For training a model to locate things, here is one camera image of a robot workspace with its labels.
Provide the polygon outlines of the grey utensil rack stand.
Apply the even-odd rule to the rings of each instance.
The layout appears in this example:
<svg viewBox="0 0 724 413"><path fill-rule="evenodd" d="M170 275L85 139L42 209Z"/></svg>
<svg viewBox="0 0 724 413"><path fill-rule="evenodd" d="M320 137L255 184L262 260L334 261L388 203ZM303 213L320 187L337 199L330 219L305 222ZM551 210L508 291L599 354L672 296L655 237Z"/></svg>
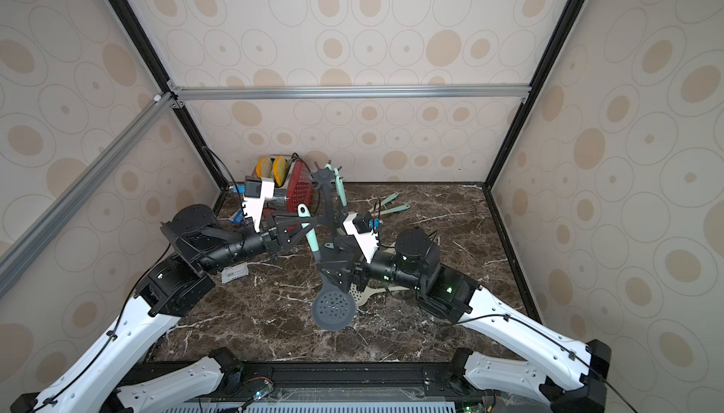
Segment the grey utensil rack stand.
<svg viewBox="0 0 724 413"><path fill-rule="evenodd" d="M343 229L343 221L347 217L348 209L344 210L340 201L335 202L334 193L337 190L334 168L329 163L324 167L315 163L315 166L317 170L312 174L312 179L315 189L321 195L322 213L318 215L314 212L313 215L322 221L319 226L316 226L316 234L320 245L333 241L336 237L352 237L347 235Z"/></svg>

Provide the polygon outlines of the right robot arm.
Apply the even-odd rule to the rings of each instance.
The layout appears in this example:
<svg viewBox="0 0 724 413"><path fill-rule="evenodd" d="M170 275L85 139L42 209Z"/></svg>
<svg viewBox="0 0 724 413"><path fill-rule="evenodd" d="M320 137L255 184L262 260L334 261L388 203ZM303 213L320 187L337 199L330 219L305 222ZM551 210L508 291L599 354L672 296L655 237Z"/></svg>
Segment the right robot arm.
<svg viewBox="0 0 724 413"><path fill-rule="evenodd" d="M312 306L320 328L339 331L356 315L352 287L374 280L414 293L419 308L443 325L461 325L494 339L518 360L463 351L461 378L475 390L497 390L547 405L552 412L602 412L611 349L577 341L509 307L473 278L440 261L439 246L422 229L400 233L390 248L379 248L374 231L351 228L321 245L307 239L322 279Z"/></svg>

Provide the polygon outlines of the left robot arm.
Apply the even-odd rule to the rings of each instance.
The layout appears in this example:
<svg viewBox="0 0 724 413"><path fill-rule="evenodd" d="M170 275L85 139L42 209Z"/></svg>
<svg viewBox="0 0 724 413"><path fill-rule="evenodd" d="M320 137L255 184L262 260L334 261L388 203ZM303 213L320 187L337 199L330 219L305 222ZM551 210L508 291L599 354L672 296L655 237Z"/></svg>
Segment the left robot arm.
<svg viewBox="0 0 724 413"><path fill-rule="evenodd" d="M221 386L237 390L241 365L226 349L149 382L125 386L122 380L214 289L213 275L262 254L277 256L302 239L317 250L317 226L332 228L334 221L312 216L305 205L260 223L247 219L234 230L224 228L207 206L185 207L161 227L173 252L136 282L113 325L57 381L42 392L21 395L11 411L162 412Z"/></svg>

